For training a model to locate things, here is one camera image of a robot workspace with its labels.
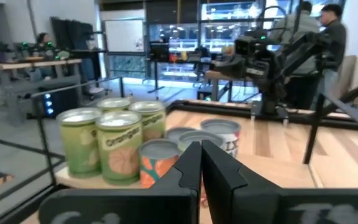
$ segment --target metal can top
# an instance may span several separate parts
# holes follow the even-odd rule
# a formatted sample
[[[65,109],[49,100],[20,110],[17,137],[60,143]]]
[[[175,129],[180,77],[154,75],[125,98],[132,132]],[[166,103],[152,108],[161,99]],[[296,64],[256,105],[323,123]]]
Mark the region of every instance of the metal can top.
[[[154,113],[164,109],[164,104],[159,101],[140,101],[129,106],[129,110],[136,111],[141,114]]]
[[[201,142],[202,140],[210,140],[218,147],[221,147],[224,143],[224,139],[221,136],[207,131],[188,131],[179,137],[179,143],[185,148],[193,141]]]
[[[201,122],[201,129],[215,134],[232,134],[240,131],[241,125],[225,119],[207,119]]]
[[[121,128],[139,122],[141,115],[133,111],[112,111],[105,113],[96,120],[101,128]]]
[[[187,127],[177,127],[177,128],[171,128],[165,133],[165,137],[169,140],[172,140],[174,142],[179,141],[179,137],[182,134],[185,134],[188,131],[196,131],[194,128],[187,128]]]
[[[149,159],[169,159],[180,153],[178,145],[168,139],[150,140],[139,148],[139,154]]]
[[[60,113],[56,119],[62,124],[81,124],[93,122],[101,115],[97,108],[77,108]]]
[[[98,102],[98,108],[119,108],[129,106],[131,101],[127,98],[108,98]]]

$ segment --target black jacket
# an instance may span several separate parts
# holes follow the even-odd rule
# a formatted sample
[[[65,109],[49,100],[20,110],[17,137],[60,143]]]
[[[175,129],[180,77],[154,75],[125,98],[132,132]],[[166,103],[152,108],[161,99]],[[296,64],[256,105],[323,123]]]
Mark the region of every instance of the black jacket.
[[[345,26],[339,20],[332,21],[323,30],[332,40],[331,45],[328,47],[328,52],[337,64],[336,70],[341,66],[346,48],[346,35],[347,31]]]

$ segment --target can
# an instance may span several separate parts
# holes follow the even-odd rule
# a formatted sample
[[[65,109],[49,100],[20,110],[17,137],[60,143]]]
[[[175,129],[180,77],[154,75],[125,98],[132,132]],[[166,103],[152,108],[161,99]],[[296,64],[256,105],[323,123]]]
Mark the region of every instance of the can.
[[[140,183],[143,188],[151,187],[179,158],[177,143],[168,139],[154,139],[143,143],[140,154]]]
[[[188,131],[179,137],[179,150],[184,152],[193,141],[201,143],[202,140],[210,140],[213,144],[222,149],[224,147],[224,139],[217,134],[207,131]]]
[[[108,98],[99,101],[96,106],[103,113],[107,113],[110,111],[126,110],[130,104],[131,101],[128,98]]]
[[[187,127],[171,128],[165,133],[165,138],[172,140],[174,142],[179,142],[179,137],[188,131],[196,131],[196,129],[187,128]]]
[[[164,137],[166,115],[161,102],[140,101],[131,104],[129,110],[142,115],[143,142]]]
[[[221,136],[224,141],[223,150],[236,158],[239,150],[238,142],[241,125],[225,119],[207,119],[201,122],[201,129]]]
[[[97,108],[78,108],[62,112],[56,118],[72,177],[87,178],[100,174],[95,120],[101,115]]]
[[[112,111],[96,120],[102,178],[108,184],[129,185],[139,180],[141,115]]]

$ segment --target whiteboard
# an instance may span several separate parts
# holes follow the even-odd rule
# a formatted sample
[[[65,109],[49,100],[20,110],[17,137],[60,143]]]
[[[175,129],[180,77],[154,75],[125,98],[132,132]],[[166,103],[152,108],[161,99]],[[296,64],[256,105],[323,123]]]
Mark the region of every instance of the whiteboard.
[[[105,21],[104,27],[110,52],[144,52],[142,19]]]

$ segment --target gray shirt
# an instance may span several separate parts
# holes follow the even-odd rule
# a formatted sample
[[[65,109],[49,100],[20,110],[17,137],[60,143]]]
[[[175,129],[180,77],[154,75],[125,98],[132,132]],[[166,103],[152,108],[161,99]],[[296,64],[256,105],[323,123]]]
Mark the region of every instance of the gray shirt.
[[[285,26],[285,18],[279,20],[273,27],[274,30],[271,31],[269,38],[279,41],[282,44],[289,43],[292,32],[295,26],[296,13],[290,14],[287,16],[287,24]],[[305,35],[307,32],[319,32],[319,24],[318,21],[311,17],[308,11],[302,11],[300,20],[299,20],[299,28],[294,36],[294,41]],[[294,55],[299,54],[299,52],[293,52],[289,57],[293,57]],[[294,74],[307,74],[312,72],[315,69],[316,65],[314,62],[314,57],[309,58],[305,63],[299,66],[298,69],[294,71]]]

